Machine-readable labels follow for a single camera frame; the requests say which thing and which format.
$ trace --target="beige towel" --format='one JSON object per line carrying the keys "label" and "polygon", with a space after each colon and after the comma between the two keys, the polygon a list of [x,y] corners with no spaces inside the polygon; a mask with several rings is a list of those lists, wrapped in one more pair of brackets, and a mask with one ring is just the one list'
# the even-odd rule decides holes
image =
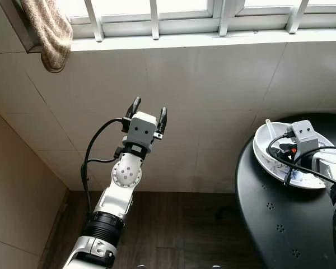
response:
{"label": "beige towel", "polygon": [[52,73],[60,72],[71,49],[71,25],[56,0],[21,0],[21,3],[39,37],[45,68]]}

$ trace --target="white plate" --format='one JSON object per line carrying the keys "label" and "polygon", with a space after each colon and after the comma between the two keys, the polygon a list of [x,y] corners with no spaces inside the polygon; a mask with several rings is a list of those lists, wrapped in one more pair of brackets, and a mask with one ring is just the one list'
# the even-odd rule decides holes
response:
{"label": "white plate", "polygon": [[[283,135],[286,132],[286,128],[290,124],[281,122],[272,122],[272,126],[275,130],[277,136]],[[322,146],[333,146],[333,144],[324,136],[316,132],[319,140],[319,147]],[[256,130],[255,137],[253,140],[253,150],[255,157],[257,158],[259,164],[273,177],[280,181],[284,181],[285,175],[289,171],[289,167],[285,164],[272,158],[266,149],[271,142],[270,133],[266,124],[260,126]],[[283,138],[276,142],[274,145],[278,147],[278,143],[294,143],[290,138]],[[322,150],[325,152],[336,153],[334,149]],[[298,188],[304,189],[322,189],[325,188],[325,183],[318,177],[312,174],[305,174],[300,171],[293,170],[291,173],[290,185]]]}

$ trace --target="wooden floor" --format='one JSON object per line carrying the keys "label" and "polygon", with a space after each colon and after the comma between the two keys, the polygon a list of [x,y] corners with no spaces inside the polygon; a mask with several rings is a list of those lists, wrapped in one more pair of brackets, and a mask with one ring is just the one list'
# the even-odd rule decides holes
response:
{"label": "wooden floor", "polygon": [[[100,193],[92,193],[95,205]],[[220,207],[228,207],[221,220]],[[62,268],[85,221],[86,199],[71,192],[43,263]],[[263,268],[233,194],[136,192],[113,269]]]}

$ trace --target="black cable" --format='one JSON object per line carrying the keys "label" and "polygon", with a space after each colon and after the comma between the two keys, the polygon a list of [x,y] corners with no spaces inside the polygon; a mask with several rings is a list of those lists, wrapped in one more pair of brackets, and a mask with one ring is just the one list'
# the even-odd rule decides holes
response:
{"label": "black cable", "polygon": [[[314,152],[314,151],[319,151],[319,150],[326,150],[326,149],[335,149],[335,146],[323,146],[323,147],[317,147],[315,149],[309,150],[304,152],[303,154],[301,154],[299,157],[296,158],[295,161],[293,161],[293,164],[296,164],[301,158],[305,157],[306,155]],[[284,181],[284,185],[289,185],[290,184],[290,180],[291,180],[291,173],[292,173],[292,168],[290,167],[288,173],[285,176],[285,181]]]}
{"label": "black cable", "polygon": [[[91,198],[90,198],[90,192],[88,190],[88,178],[87,178],[87,164],[88,164],[88,157],[90,155],[90,151],[91,148],[95,142],[95,140],[98,138],[98,136],[100,135],[100,133],[110,124],[114,123],[114,122],[122,122],[122,118],[117,118],[117,119],[111,119],[108,122],[106,122],[105,124],[103,124],[101,126],[100,129],[98,129],[98,131],[94,134],[94,136],[92,137],[90,143],[88,144],[87,150],[86,150],[86,154],[85,154],[85,160],[83,161],[82,165],[81,165],[81,180],[82,180],[82,185],[83,185],[83,189],[86,192],[86,196],[87,196],[87,214],[90,215],[91,214]],[[108,163],[111,162],[111,160],[103,160],[103,163]]]}
{"label": "black cable", "polygon": [[270,142],[270,144],[269,144],[269,146],[268,146],[268,153],[270,154],[271,157],[273,157],[274,159],[276,159],[277,161],[279,161],[279,162],[282,163],[282,164],[285,164],[285,165],[287,165],[287,166],[289,166],[289,167],[291,167],[291,168],[294,168],[295,170],[299,170],[299,171],[304,172],[304,173],[310,173],[310,174],[313,174],[313,175],[315,175],[315,176],[317,176],[317,177],[319,177],[319,178],[325,179],[326,181],[329,181],[329,182],[331,182],[331,183],[336,184],[336,180],[334,180],[334,179],[332,179],[332,178],[326,177],[325,175],[320,174],[320,173],[318,173],[318,172],[315,172],[315,171],[313,171],[313,170],[311,170],[311,169],[304,168],[304,167],[302,167],[302,166],[299,166],[299,165],[296,165],[296,164],[293,164],[293,163],[289,163],[288,161],[285,161],[285,160],[281,159],[280,157],[275,156],[275,155],[272,153],[272,146],[273,146],[273,144],[274,144],[276,141],[278,141],[278,140],[280,140],[280,139],[282,139],[282,138],[285,138],[285,137],[288,137],[288,138],[289,138],[289,137],[292,137],[292,136],[291,136],[291,135],[288,135],[288,134],[286,133],[286,134],[283,134],[282,136],[278,136],[278,137],[274,138],[274,139]]}
{"label": "black cable", "polygon": [[109,160],[101,160],[101,159],[88,159],[88,163],[92,162],[92,161],[95,161],[97,163],[112,163],[113,161],[117,160],[117,158],[112,158],[112,159],[109,159]]}

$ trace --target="black round table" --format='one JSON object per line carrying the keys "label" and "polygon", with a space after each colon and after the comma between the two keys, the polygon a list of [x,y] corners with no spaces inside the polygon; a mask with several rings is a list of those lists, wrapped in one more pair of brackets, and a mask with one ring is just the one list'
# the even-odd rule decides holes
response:
{"label": "black round table", "polygon": [[[279,120],[308,119],[336,146],[335,114],[304,114]],[[267,268],[336,269],[333,250],[333,205],[325,189],[284,187],[258,163],[253,138],[236,169],[240,210]]]}

